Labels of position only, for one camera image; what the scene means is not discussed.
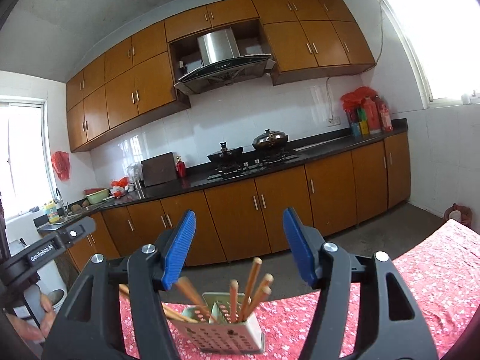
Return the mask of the person's left hand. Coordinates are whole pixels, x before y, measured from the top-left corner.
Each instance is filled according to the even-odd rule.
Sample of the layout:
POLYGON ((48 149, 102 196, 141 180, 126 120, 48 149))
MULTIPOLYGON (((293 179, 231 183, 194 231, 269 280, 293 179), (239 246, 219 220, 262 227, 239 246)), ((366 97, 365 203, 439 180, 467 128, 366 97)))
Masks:
POLYGON ((47 295, 43 292, 41 293, 41 307, 45 311, 45 316, 41 321, 40 327, 33 326, 32 324, 19 319, 18 317, 7 314, 7 318, 12 325, 12 327, 16 330, 18 335, 27 341, 43 341, 47 338, 50 333, 50 329, 52 328, 56 314, 53 309, 52 303, 50 302, 47 295))

